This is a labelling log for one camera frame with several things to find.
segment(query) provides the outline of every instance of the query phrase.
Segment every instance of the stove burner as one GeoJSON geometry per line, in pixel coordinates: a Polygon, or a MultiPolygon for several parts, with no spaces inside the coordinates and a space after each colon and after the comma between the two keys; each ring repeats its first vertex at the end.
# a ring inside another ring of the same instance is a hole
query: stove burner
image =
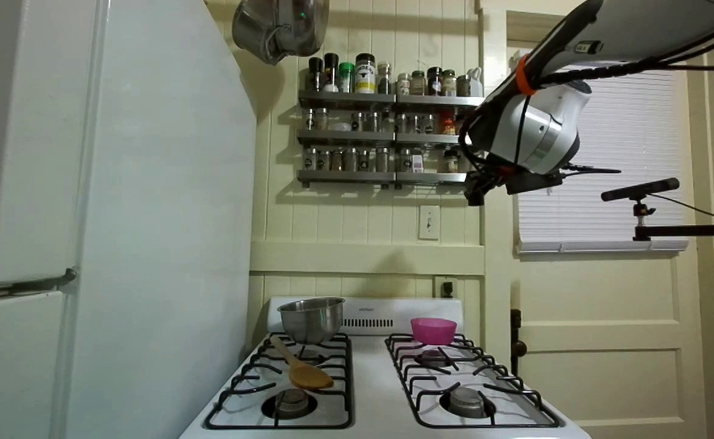
{"type": "Polygon", "coordinates": [[[319,354],[318,349],[310,349],[310,347],[304,347],[304,349],[298,354],[298,359],[304,361],[304,362],[324,362],[324,361],[326,361],[324,354],[319,354]]]}
{"type": "Polygon", "coordinates": [[[315,411],[318,400],[298,387],[282,389],[260,405],[260,411],[274,420],[298,420],[315,411]]]}
{"type": "Polygon", "coordinates": [[[454,366],[454,361],[443,350],[422,350],[415,361],[425,369],[446,369],[454,366]]]}
{"type": "MultiPolygon", "coordinates": [[[[324,362],[324,361],[329,359],[329,355],[324,355],[319,349],[308,347],[308,343],[302,343],[299,349],[291,347],[291,350],[292,350],[299,361],[304,361],[304,362],[315,362],[315,366],[319,366],[319,362],[324,362]]],[[[285,359],[280,355],[280,350],[275,350],[275,349],[269,349],[263,355],[269,355],[269,359],[274,359],[274,361],[285,361],[285,359]]]]}
{"type": "Polygon", "coordinates": [[[459,416],[493,416],[495,420],[497,414],[497,405],[474,387],[455,386],[446,389],[438,401],[459,416]]]}

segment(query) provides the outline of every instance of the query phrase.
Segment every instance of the pot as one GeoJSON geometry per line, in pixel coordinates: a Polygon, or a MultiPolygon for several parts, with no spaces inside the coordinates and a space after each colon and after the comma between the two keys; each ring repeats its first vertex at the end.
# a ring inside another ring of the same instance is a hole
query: pot
{"type": "Polygon", "coordinates": [[[231,37],[265,64],[315,53],[326,34],[329,0],[242,0],[231,37]]]}
{"type": "Polygon", "coordinates": [[[280,306],[282,329],[299,343],[319,343],[342,326],[342,297],[287,301],[280,306]]]}
{"type": "Polygon", "coordinates": [[[452,343],[455,337],[454,320],[415,317],[409,320],[411,337],[422,343],[452,343]]]}

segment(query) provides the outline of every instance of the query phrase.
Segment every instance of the light switch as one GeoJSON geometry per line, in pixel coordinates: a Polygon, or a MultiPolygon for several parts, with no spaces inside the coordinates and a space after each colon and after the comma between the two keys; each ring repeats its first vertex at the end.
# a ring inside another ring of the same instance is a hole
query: light switch
{"type": "Polygon", "coordinates": [[[419,209],[419,238],[436,242],[438,238],[438,204],[422,204],[419,209]]]}

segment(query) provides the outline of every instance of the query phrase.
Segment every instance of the gas stove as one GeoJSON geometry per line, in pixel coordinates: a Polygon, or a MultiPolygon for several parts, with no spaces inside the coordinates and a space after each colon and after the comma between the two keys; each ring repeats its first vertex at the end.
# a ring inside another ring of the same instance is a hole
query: gas stove
{"type": "Polygon", "coordinates": [[[511,375],[474,338],[446,347],[411,338],[416,314],[464,321],[459,300],[347,300],[344,326],[322,343],[282,332],[274,300],[269,334],[333,378],[326,389],[298,389],[269,337],[185,429],[214,436],[563,436],[587,433],[511,375]]]}

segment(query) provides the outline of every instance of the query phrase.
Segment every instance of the microphone stand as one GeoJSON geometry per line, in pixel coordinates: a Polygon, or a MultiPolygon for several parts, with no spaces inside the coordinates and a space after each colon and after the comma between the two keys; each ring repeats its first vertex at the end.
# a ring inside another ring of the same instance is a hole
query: microphone stand
{"type": "Polygon", "coordinates": [[[639,225],[633,227],[633,242],[651,242],[651,237],[714,237],[714,225],[660,225],[649,227],[645,216],[655,209],[644,204],[644,198],[636,198],[633,216],[639,225]]]}

